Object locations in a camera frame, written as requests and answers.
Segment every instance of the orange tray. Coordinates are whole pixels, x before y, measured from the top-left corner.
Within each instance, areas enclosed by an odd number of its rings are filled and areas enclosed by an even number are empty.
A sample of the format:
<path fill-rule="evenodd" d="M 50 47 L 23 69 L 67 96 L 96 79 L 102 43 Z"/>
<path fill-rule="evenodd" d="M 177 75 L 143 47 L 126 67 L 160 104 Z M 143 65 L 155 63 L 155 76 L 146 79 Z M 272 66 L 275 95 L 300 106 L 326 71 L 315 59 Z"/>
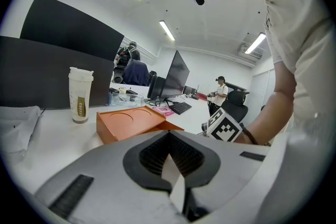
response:
<path fill-rule="evenodd" d="M 183 130 L 166 121 L 166 117 L 148 106 L 97 113 L 97 133 L 104 144 L 158 130 Z"/>

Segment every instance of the white ceiling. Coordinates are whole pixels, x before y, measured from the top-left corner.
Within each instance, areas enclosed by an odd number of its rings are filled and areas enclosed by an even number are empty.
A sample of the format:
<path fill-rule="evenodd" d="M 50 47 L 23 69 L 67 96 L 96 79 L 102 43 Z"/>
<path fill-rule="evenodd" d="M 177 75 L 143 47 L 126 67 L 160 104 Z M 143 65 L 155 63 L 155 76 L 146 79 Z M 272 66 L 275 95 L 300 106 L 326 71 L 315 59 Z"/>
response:
<path fill-rule="evenodd" d="M 203 6 L 193 0 L 110 1 L 125 20 L 159 46 L 200 48 L 228 55 L 236 55 L 243 41 L 252 43 L 264 31 L 266 18 L 264 0 L 205 0 Z M 166 21 L 175 42 L 165 35 L 160 20 Z M 266 40 L 257 52 L 269 56 Z"/>

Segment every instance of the fluorescent light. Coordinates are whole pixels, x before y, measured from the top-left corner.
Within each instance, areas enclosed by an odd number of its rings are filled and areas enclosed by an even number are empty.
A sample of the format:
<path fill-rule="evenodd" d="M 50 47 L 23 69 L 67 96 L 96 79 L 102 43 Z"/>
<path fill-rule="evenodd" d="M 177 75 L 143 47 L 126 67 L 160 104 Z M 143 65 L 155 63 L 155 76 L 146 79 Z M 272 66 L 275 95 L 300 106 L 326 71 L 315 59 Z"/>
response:
<path fill-rule="evenodd" d="M 259 44 L 266 38 L 266 35 L 263 33 L 260 33 L 256 41 L 253 42 L 253 44 L 246 50 L 246 54 L 250 54 L 255 48 L 259 46 Z"/>
<path fill-rule="evenodd" d="M 170 30 L 168 29 L 166 23 L 165 23 L 163 20 L 160 21 L 160 25 L 161 25 L 162 28 L 166 31 L 166 33 L 167 33 L 167 35 L 170 37 L 170 39 L 171 39 L 172 41 L 175 41 L 175 38 L 173 37 L 172 33 L 170 32 Z"/>

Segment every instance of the computer monitor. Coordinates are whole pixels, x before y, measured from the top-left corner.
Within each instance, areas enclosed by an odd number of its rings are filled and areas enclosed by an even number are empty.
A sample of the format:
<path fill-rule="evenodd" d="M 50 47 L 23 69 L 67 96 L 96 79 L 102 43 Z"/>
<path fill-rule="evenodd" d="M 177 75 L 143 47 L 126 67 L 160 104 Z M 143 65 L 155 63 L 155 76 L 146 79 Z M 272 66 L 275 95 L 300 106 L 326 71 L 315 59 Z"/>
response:
<path fill-rule="evenodd" d="M 165 81 L 164 78 L 153 76 L 153 79 L 149 86 L 147 98 L 150 98 L 151 100 L 155 100 L 162 91 L 164 81 Z"/>
<path fill-rule="evenodd" d="M 184 86 L 183 94 L 191 94 L 192 90 L 193 90 L 193 88 L 188 87 L 188 86 Z"/>
<path fill-rule="evenodd" d="M 89 105 L 105 105 L 113 61 L 50 44 L 0 36 L 0 106 L 69 108 L 70 67 L 93 71 Z"/>
<path fill-rule="evenodd" d="M 124 35 L 60 1 L 34 0 L 20 38 L 114 61 Z"/>
<path fill-rule="evenodd" d="M 188 76 L 189 69 L 180 53 L 176 51 L 162 88 L 161 97 L 167 98 L 181 95 Z"/>

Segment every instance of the man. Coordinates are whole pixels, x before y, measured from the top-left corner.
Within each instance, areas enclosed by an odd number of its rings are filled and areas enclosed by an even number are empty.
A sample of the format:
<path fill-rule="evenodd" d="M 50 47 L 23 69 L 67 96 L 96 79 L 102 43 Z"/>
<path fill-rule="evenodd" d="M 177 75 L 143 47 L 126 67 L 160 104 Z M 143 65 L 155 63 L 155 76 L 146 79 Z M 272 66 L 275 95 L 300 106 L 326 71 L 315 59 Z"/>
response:
<path fill-rule="evenodd" d="M 140 53 L 138 52 L 136 47 L 137 47 L 136 42 L 132 41 L 131 43 L 129 43 L 128 46 L 121 48 L 115 57 L 117 63 L 122 61 L 126 66 L 130 59 L 140 61 Z"/>
<path fill-rule="evenodd" d="M 295 125 L 301 125 L 317 113 L 330 113 L 336 108 L 334 25 L 322 1 L 265 3 L 265 33 L 276 85 L 265 108 L 246 127 L 260 145 L 278 134 L 292 114 Z M 236 142 L 251 143 L 249 136 L 241 135 Z"/>
<path fill-rule="evenodd" d="M 219 76 L 216 81 L 218 81 L 218 87 L 217 91 L 211 94 L 214 97 L 214 101 L 209 107 L 210 115 L 213 115 L 221 107 L 229 90 L 227 85 L 225 85 L 225 78 L 223 76 Z"/>

